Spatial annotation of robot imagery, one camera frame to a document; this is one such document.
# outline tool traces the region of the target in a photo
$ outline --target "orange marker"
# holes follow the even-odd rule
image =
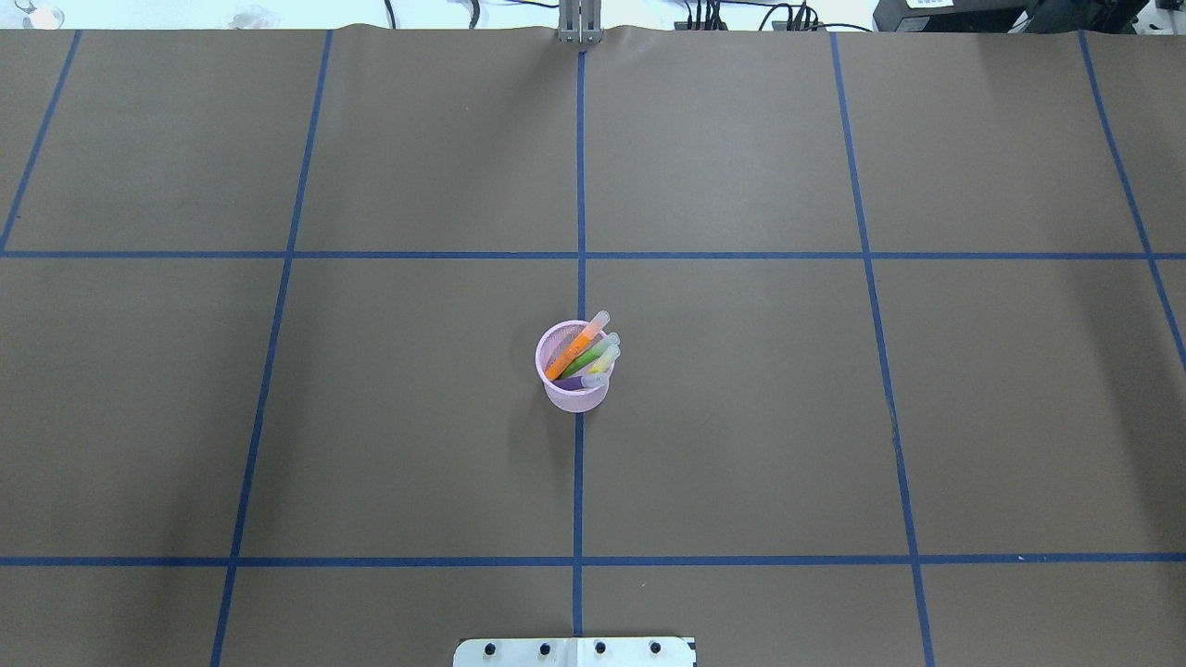
[[[593,342],[593,338],[595,338],[597,335],[601,332],[601,328],[604,328],[606,324],[610,324],[610,313],[605,311],[597,313],[597,317],[589,320],[588,325],[586,325],[585,329],[582,329],[581,332],[573,341],[573,344],[568,345],[568,348],[565,349],[563,354],[556,357],[556,361],[551,362],[551,366],[548,367],[548,370],[544,371],[543,375],[548,380],[555,380],[556,377],[560,377],[560,374],[563,373],[566,368],[568,368],[569,363],[573,363],[574,358],[576,358],[582,351],[585,351],[585,348],[587,348],[588,344]]]

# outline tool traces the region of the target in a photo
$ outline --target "green marker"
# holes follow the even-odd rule
[[[563,380],[565,377],[572,377],[573,375],[576,375],[578,370],[597,361],[597,358],[601,356],[601,352],[610,349],[611,345],[617,345],[618,339],[619,338],[617,333],[610,333],[605,338],[598,341],[598,344],[585,350],[585,352],[581,356],[573,360],[573,363],[568,364],[565,368],[563,373],[560,374],[560,379]]]

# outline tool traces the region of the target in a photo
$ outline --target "horizontal blue line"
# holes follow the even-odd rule
[[[139,555],[4,555],[0,567],[227,567],[227,558]]]
[[[283,250],[5,250],[0,258],[82,260],[254,260],[283,259]]]
[[[11,259],[283,259],[285,250],[4,250],[0,258]],[[861,260],[859,252],[621,252],[586,253],[588,260]],[[1147,260],[1144,253],[931,253],[874,252],[875,260]],[[1156,260],[1186,260],[1186,253],[1155,253]],[[578,253],[568,252],[466,252],[466,250],[296,250],[293,259],[340,260],[574,260]]]
[[[497,252],[465,250],[296,250],[299,260],[574,260],[576,253],[565,252]]]
[[[7,555],[0,567],[227,567],[228,558],[119,555]],[[240,567],[745,567],[910,565],[910,555],[508,555],[508,557],[242,557]],[[1186,563],[1186,552],[1065,552],[919,554],[922,565],[1041,563]]]
[[[1186,563],[1186,553],[965,553],[918,557],[923,565],[982,565],[1024,563]]]
[[[557,557],[425,557],[425,558],[370,558],[370,557],[241,557],[240,567],[570,567],[573,559]]]

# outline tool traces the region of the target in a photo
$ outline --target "blue grid line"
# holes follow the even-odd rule
[[[286,259],[287,250],[2,250],[8,259]],[[873,250],[874,260],[893,261],[1146,261],[1146,253],[994,253]],[[568,252],[568,250],[295,250],[294,260],[848,260],[861,261],[865,253],[847,250],[790,252]],[[1186,253],[1154,253],[1158,260],[1186,260]]]
[[[20,174],[20,183],[17,185],[17,192],[12,197],[12,205],[8,208],[8,218],[4,223],[4,231],[0,231],[0,250],[4,250],[5,246],[8,244],[8,236],[12,235],[12,228],[17,223],[20,202],[25,198],[25,189],[28,188],[28,179],[33,176],[37,155],[42,152],[42,144],[45,141],[45,134],[50,131],[50,121],[53,120],[53,112],[57,110],[58,100],[62,99],[62,89],[65,88],[66,77],[70,76],[70,65],[74,64],[75,53],[78,52],[79,40],[82,40],[82,31],[76,30],[74,39],[70,40],[70,50],[66,51],[66,59],[62,63],[62,71],[58,72],[58,83],[53,87],[53,95],[50,96],[50,103],[45,107],[42,127],[38,128],[37,138],[33,139],[33,147],[28,151],[25,172]]]
[[[1158,260],[1153,254],[1153,246],[1149,243],[1149,235],[1141,220],[1141,210],[1136,205],[1136,196],[1133,193],[1133,185],[1129,183],[1128,172],[1124,170],[1124,160],[1120,157],[1120,148],[1116,147],[1116,136],[1112,134],[1111,123],[1108,121],[1108,110],[1104,108],[1103,95],[1099,94],[1099,82],[1096,80],[1096,65],[1091,62],[1091,49],[1088,47],[1088,33],[1079,31],[1079,49],[1083,51],[1083,64],[1088,69],[1088,82],[1091,83],[1091,95],[1096,100],[1096,112],[1099,113],[1099,125],[1103,127],[1104,138],[1108,140],[1108,150],[1111,151],[1112,163],[1116,165],[1116,173],[1120,183],[1124,188],[1124,198],[1128,199],[1128,210],[1133,214],[1133,223],[1136,224],[1136,234],[1141,237],[1141,247],[1144,248],[1144,258],[1149,263],[1149,273],[1153,274],[1153,284],[1158,288],[1158,298],[1161,300],[1161,310],[1166,315],[1169,324],[1169,333],[1178,347],[1178,361],[1186,370],[1186,345],[1182,344],[1182,336],[1178,329],[1178,318],[1174,317],[1174,309],[1169,305],[1169,296],[1166,286],[1161,282],[1161,272],[1158,269]]]
[[[317,120],[321,110],[321,95],[325,91],[325,74],[330,65],[330,47],[333,44],[333,31],[325,31],[325,44],[321,46],[321,66],[317,76],[317,93],[313,95],[313,109],[310,113],[308,135],[305,139],[305,155],[301,159],[300,178],[296,183],[296,199],[293,203],[293,215],[288,228],[288,248],[285,253],[285,266],[280,273],[280,288],[276,291],[276,309],[272,317],[272,332],[268,336],[268,352],[263,361],[263,379],[260,381],[260,396],[255,405],[255,423],[251,426],[251,442],[247,450],[247,465],[243,470],[243,485],[240,490],[238,510],[235,516],[235,534],[231,539],[230,561],[227,564],[227,579],[223,583],[222,604],[218,609],[218,624],[215,629],[213,647],[210,650],[210,667],[218,667],[222,661],[223,640],[227,637],[227,621],[230,617],[230,602],[235,592],[238,554],[243,546],[243,527],[247,523],[247,507],[251,498],[251,482],[255,477],[255,462],[260,453],[260,434],[263,431],[263,411],[268,404],[272,385],[272,369],[276,358],[276,342],[280,338],[280,323],[285,315],[285,299],[288,296],[288,279],[292,274],[293,255],[296,250],[296,234],[300,228],[300,215],[305,205],[305,184],[308,180],[308,165],[313,159],[313,145],[317,140]]]
[[[585,51],[576,55],[576,319],[585,319]],[[585,415],[573,417],[573,636],[585,633]]]
[[[861,179],[856,170],[856,151],[853,146],[853,126],[848,116],[848,97],[844,94],[844,74],[840,62],[840,44],[836,33],[829,33],[831,64],[836,72],[836,94],[840,101],[840,120],[844,129],[844,151],[848,153],[848,172],[853,186],[853,205],[856,210],[856,227],[861,235],[861,253],[865,255],[865,281],[869,290],[869,307],[873,312],[873,333],[878,342],[881,362],[881,386],[890,408],[893,428],[893,449],[898,468],[898,493],[901,497],[901,514],[906,527],[906,544],[910,548],[911,573],[914,578],[914,602],[918,605],[918,627],[923,640],[923,658],[927,667],[935,667],[935,649],[931,644],[931,621],[926,611],[926,591],[923,587],[923,568],[918,560],[918,538],[914,533],[914,513],[910,502],[910,483],[906,479],[906,456],[901,449],[901,430],[898,425],[898,406],[893,395],[893,379],[890,375],[890,357],[886,351],[885,329],[881,325],[881,305],[878,301],[876,278],[873,274],[873,254],[869,250],[869,233],[865,222],[865,199],[861,197]]]
[[[227,567],[230,558],[8,555],[0,567]],[[237,567],[572,567],[568,555],[495,557],[240,557]],[[801,567],[861,565],[1042,565],[1066,563],[1186,563],[1186,552],[1025,552],[836,555],[582,555],[582,567]]]

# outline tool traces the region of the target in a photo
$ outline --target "white bracket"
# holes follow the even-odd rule
[[[568,44],[592,45],[601,42],[601,0],[559,0],[560,27],[556,36]]]
[[[696,667],[690,637],[465,640],[453,667]]]

